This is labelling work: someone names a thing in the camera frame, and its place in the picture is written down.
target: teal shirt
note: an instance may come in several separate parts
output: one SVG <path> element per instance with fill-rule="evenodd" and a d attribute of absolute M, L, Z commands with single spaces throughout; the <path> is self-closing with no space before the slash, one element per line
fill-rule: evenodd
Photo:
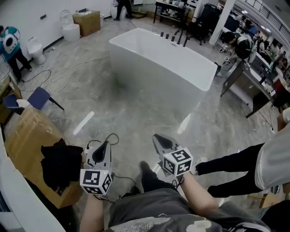
<path fill-rule="evenodd" d="M 9 27 L 8 32 L 9 32 L 9 34 L 15 34 L 17 32 L 17 29 L 15 27 Z M 1 35 L 0 37 L 4 38 L 5 36 L 6 36 L 6 34 L 4 31 L 3 35 Z M 20 48 L 20 44 L 18 43 L 16 48 L 13 50 L 13 52 L 10 54 L 7 54 L 4 50 L 3 45 L 2 45 L 2 41 L 0 41 L 0 54 L 2 54 L 4 56 L 4 59 L 6 61 L 9 61 L 15 55 L 15 53 L 19 50 L 19 48 Z"/>

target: black pants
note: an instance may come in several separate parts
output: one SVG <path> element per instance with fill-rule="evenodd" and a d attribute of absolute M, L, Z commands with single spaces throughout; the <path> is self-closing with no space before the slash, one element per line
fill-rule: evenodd
<path fill-rule="evenodd" d="M 196 166 L 199 175 L 213 172 L 248 172 L 245 176 L 234 181 L 210 186 L 208 192 L 216 198 L 245 195 L 262 191 L 255 184 L 255 169 L 259 151 L 264 144 L 248 147 L 247 149 Z"/>
<path fill-rule="evenodd" d="M 19 49 L 15 53 L 15 55 L 10 60 L 8 60 L 8 64 L 11 66 L 14 75 L 16 76 L 16 78 L 18 80 L 20 80 L 21 79 L 21 71 L 18 68 L 16 59 L 18 59 L 18 61 L 21 62 L 23 64 L 23 67 L 26 69 L 30 69 L 31 66 L 30 66 L 28 60 L 26 59 L 26 57 L 22 54 L 21 49 Z"/>
<path fill-rule="evenodd" d="M 270 227 L 272 231 L 282 232 L 289 227 L 289 208 L 290 201 L 282 201 L 271 206 L 266 214 L 262 217 L 262 221 Z"/>
<path fill-rule="evenodd" d="M 176 188 L 173 186 L 173 184 L 159 180 L 157 178 L 156 173 L 153 172 L 152 170 L 143 171 L 141 182 L 142 182 L 142 186 L 144 189 L 144 193 L 150 192 L 153 190 L 157 190 L 157 189 L 174 189 L 174 190 L 176 190 Z M 136 194 L 138 194 L 138 193 L 126 193 L 122 198 L 133 196 Z"/>
<path fill-rule="evenodd" d="M 121 14 L 121 11 L 122 11 L 123 6 L 126 7 L 128 16 L 129 17 L 132 17 L 131 2 L 129 0 L 120 0 L 119 1 L 119 5 L 118 5 L 118 8 L 117 8 L 117 17 L 116 17 L 116 19 L 119 19 L 120 18 L 120 14 Z"/>

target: toilet lid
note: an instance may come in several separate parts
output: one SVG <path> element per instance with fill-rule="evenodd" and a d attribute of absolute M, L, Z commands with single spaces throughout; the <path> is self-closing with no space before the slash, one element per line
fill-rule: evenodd
<path fill-rule="evenodd" d="M 33 53 L 36 53 L 36 52 L 38 52 L 40 49 L 41 49 L 41 44 L 39 43 L 39 44 L 34 44 L 32 47 L 31 47 L 31 49 L 29 50 L 29 53 L 30 54 L 33 54 Z"/>
<path fill-rule="evenodd" d="M 62 22 L 63 28 L 70 24 L 73 24 L 73 16 L 69 10 L 63 10 L 60 13 L 60 21 Z"/>

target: white cube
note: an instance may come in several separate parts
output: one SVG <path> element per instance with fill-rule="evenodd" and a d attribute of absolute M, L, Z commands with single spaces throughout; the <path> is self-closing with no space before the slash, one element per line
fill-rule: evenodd
<path fill-rule="evenodd" d="M 108 170 L 81 169 L 80 185 L 88 194 L 106 195 L 111 183 Z"/>
<path fill-rule="evenodd" d="M 163 155 L 163 168 L 174 176 L 189 172 L 193 165 L 193 156 L 187 148 Z"/>

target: gray shirt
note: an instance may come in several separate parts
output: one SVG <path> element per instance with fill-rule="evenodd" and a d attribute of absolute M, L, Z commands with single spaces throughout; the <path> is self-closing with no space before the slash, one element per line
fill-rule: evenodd
<path fill-rule="evenodd" d="M 110 217 L 110 228 L 106 232 L 270 231 L 259 218 L 231 202 L 224 203 L 207 218 L 195 215 L 188 202 L 169 188 L 121 199 L 111 206 Z"/>

